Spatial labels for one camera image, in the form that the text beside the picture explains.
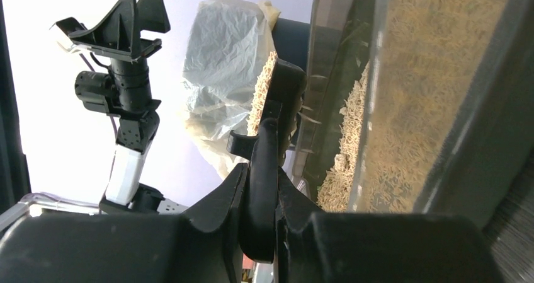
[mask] white backdrop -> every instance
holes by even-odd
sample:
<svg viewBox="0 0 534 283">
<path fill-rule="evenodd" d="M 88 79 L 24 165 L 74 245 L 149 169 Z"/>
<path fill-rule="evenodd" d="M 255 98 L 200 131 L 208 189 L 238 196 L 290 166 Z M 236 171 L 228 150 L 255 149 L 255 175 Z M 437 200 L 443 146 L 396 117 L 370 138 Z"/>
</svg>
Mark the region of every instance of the white backdrop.
<svg viewBox="0 0 534 283">
<path fill-rule="evenodd" d="M 86 67 L 79 56 L 62 53 L 47 30 L 69 16 L 91 28 L 116 1 L 3 0 L 23 150 L 34 192 L 87 202 L 97 202 L 103 193 L 114 147 L 110 120 L 83 108 L 74 94 L 74 79 Z M 178 80 L 200 1 L 165 0 L 172 29 L 157 36 L 163 49 L 149 59 L 152 95 L 162 100 L 161 124 L 141 182 L 185 205 L 220 183 L 176 117 Z M 271 1 L 281 17 L 309 22 L 312 0 Z"/>
</svg>

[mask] wire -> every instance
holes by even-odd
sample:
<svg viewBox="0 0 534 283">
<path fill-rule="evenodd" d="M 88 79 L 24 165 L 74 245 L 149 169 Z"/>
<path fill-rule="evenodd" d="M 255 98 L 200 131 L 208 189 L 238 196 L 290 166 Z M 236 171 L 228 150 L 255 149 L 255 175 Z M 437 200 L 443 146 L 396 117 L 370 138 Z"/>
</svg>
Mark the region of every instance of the wire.
<svg viewBox="0 0 534 283">
<path fill-rule="evenodd" d="M 80 54 L 80 57 L 81 59 L 83 60 L 83 62 L 85 62 L 85 65 L 87 65 L 87 67 L 89 68 L 89 70 L 91 72 L 95 72 L 93 66 L 91 65 L 91 63 L 87 60 L 87 57 L 85 57 L 85 55 L 83 54 Z M 93 53 L 91 53 L 91 59 L 93 61 L 95 61 L 95 63 L 101 67 L 105 67 L 105 68 L 108 68 L 108 66 L 104 66 L 100 61 L 98 61 L 98 59 L 96 59 L 96 57 L 93 55 Z M 108 117 L 110 118 L 111 120 L 111 126 L 113 127 L 113 136 L 116 137 L 117 136 L 117 133 L 118 133 L 118 129 L 117 129 L 117 126 L 116 126 L 116 123 L 115 123 L 115 119 L 111 116 L 111 115 L 108 115 Z"/>
<path fill-rule="evenodd" d="M 102 62 L 100 62 L 96 56 L 93 54 L 93 53 L 90 53 L 89 54 L 91 56 L 91 59 L 94 61 L 94 63 L 99 66 L 99 67 L 103 67 L 105 68 L 106 70 L 109 69 L 110 67 L 109 66 L 106 66 L 105 64 L 103 64 Z"/>
</svg>

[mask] white plastic bag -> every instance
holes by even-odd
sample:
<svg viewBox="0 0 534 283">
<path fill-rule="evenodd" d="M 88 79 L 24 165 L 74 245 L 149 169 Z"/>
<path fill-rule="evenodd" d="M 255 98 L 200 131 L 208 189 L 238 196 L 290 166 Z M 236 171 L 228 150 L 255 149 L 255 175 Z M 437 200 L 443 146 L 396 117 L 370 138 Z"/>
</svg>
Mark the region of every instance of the white plastic bag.
<svg viewBox="0 0 534 283">
<path fill-rule="evenodd" d="M 191 27 L 180 111 L 202 156 L 225 178 L 237 162 L 226 151 L 231 130 L 246 134 L 256 80 L 275 51 L 271 25 L 280 12 L 241 0 L 200 3 Z"/>
</svg>

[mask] plastic bin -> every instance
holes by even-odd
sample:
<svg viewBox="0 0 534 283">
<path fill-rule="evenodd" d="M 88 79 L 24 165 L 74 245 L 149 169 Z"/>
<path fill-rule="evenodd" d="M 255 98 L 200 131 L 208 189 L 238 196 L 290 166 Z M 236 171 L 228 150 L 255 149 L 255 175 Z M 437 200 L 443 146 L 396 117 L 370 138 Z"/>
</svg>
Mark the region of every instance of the plastic bin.
<svg viewBox="0 0 534 283">
<path fill-rule="evenodd" d="M 483 227 L 530 150 L 532 98 L 519 89 L 531 89 L 531 0 L 377 0 L 375 11 L 349 209 Z"/>
<path fill-rule="evenodd" d="M 375 0 L 314 0 L 308 86 L 293 164 L 293 184 L 307 184 L 312 200 L 339 152 L 343 107 L 369 59 Z"/>
</svg>

